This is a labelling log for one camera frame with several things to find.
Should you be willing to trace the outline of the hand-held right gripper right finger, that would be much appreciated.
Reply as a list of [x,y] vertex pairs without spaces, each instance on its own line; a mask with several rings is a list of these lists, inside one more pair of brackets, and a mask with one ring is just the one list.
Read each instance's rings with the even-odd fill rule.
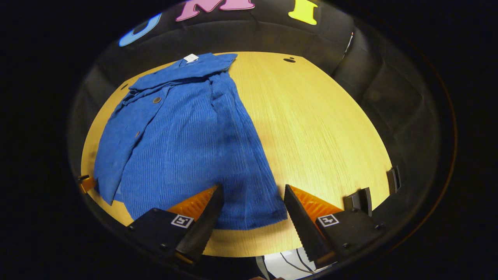
[[372,214],[369,188],[343,197],[343,208],[286,185],[284,204],[310,262],[327,266],[348,259],[384,236]]

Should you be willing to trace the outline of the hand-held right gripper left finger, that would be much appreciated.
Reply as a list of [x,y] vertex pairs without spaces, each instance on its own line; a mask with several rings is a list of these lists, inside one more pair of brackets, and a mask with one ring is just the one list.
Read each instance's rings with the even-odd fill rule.
[[130,241],[162,262],[195,265],[223,206],[224,190],[218,185],[170,209],[152,208],[128,225]]

